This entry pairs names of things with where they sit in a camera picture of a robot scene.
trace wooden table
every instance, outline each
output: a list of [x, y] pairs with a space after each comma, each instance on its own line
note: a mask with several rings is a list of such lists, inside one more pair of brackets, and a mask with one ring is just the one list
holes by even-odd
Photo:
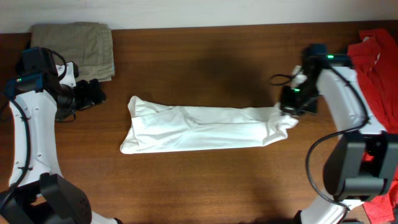
[[[292, 218], [317, 196], [305, 175], [305, 154], [335, 130], [323, 100], [317, 116], [300, 118], [287, 140], [270, 146], [136, 155], [119, 151], [131, 125], [127, 103], [136, 95], [165, 105], [272, 106], [280, 88], [269, 86], [268, 78], [289, 74], [304, 47], [325, 43], [337, 52], [359, 42], [359, 30], [377, 27], [397, 37], [397, 21], [115, 30], [116, 76], [103, 85], [107, 102], [78, 112], [74, 123], [56, 124], [62, 173], [87, 194], [94, 211], [126, 224]], [[15, 75], [29, 37], [0, 35], [2, 87]], [[13, 124], [0, 128], [0, 187], [6, 190]], [[320, 187], [336, 142], [324, 142], [313, 154]], [[348, 217], [368, 223], [361, 207]]]

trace red fabric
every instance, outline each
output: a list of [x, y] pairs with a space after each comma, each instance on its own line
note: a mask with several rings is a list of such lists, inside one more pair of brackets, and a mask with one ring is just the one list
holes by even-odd
[[[398, 134], [398, 46], [385, 29], [364, 30], [361, 40], [348, 47], [358, 74], [358, 83], [372, 112], [388, 133]], [[364, 204], [372, 224], [394, 219], [398, 203], [398, 172], [387, 195]]]

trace white wall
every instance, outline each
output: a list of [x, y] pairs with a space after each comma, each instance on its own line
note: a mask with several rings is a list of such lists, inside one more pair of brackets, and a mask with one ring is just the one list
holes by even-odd
[[93, 21], [112, 29], [398, 19], [398, 0], [0, 0], [0, 33]]

